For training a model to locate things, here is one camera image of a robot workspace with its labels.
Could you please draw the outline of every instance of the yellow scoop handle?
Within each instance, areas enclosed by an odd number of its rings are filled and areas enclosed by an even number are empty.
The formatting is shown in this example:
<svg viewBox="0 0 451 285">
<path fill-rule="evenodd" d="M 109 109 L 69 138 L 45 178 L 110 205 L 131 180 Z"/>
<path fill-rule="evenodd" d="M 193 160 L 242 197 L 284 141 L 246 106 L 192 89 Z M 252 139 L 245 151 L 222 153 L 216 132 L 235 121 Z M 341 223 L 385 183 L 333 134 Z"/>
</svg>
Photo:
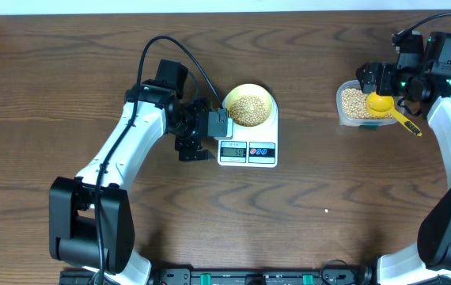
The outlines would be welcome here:
<svg viewBox="0 0 451 285">
<path fill-rule="evenodd" d="M 423 135 L 421 132 L 421 129 L 415 125 L 415 123 L 412 123 L 409 119 L 407 119 L 406 116 L 403 116 L 400 112 L 398 112 L 394 108 L 389 109 L 389 114 L 391 114 L 400 124 L 402 124 L 407 130 L 409 130 L 411 133 L 417 136 Z"/>
</svg>

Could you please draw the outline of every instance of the digital kitchen scale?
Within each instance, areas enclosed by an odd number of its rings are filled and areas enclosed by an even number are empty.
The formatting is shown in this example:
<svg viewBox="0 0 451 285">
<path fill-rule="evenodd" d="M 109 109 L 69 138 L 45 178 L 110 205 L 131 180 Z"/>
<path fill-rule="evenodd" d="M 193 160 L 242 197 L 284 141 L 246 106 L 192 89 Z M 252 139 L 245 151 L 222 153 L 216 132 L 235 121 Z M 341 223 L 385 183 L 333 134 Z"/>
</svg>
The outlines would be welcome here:
<svg viewBox="0 0 451 285">
<path fill-rule="evenodd" d="M 222 102 L 231 110 L 243 96 L 258 97 L 269 116 L 255 127 L 233 123 L 231 139 L 218 141 L 218 164 L 225 166 L 275 167 L 279 157 L 279 109 L 272 95 L 263 87 L 243 84 L 233 89 Z"/>
</svg>

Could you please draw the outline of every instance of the white wall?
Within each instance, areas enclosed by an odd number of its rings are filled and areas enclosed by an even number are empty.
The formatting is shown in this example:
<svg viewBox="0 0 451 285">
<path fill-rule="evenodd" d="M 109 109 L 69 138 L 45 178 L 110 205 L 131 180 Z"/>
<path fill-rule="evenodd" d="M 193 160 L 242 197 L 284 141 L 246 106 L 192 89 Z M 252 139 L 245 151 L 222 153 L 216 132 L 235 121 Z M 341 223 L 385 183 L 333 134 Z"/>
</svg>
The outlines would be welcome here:
<svg viewBox="0 0 451 285">
<path fill-rule="evenodd" d="M 451 0 L 0 0 L 0 15 L 451 10 Z"/>
</svg>

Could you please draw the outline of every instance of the scale display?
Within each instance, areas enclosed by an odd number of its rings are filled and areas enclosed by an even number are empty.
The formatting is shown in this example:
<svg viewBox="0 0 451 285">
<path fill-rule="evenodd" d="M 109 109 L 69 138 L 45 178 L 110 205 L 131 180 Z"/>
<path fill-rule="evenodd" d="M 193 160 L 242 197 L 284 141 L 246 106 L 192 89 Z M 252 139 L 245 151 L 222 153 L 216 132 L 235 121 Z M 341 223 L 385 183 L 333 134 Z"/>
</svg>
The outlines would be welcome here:
<svg viewBox="0 0 451 285">
<path fill-rule="evenodd" d="M 230 156 L 230 157 L 244 157 L 244 149 L 235 149 L 224 147 L 222 149 L 222 156 Z"/>
<path fill-rule="evenodd" d="M 220 161 L 247 163 L 246 142 L 221 142 Z"/>
</svg>

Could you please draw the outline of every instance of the yellow measuring scoop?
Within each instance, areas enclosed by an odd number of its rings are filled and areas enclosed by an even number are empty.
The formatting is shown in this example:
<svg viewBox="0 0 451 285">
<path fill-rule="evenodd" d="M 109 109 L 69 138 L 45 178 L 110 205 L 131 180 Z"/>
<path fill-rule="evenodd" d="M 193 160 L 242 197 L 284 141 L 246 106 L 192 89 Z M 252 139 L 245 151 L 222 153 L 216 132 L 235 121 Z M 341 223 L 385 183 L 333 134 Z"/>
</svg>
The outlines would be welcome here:
<svg viewBox="0 0 451 285">
<path fill-rule="evenodd" d="M 366 98 L 366 110 L 376 117 L 383 117 L 391 114 L 400 124 L 402 124 L 412 134 L 421 136 L 421 130 L 412 123 L 406 116 L 403 116 L 394 108 L 394 99 L 391 96 L 380 96 L 375 92 Z"/>
</svg>

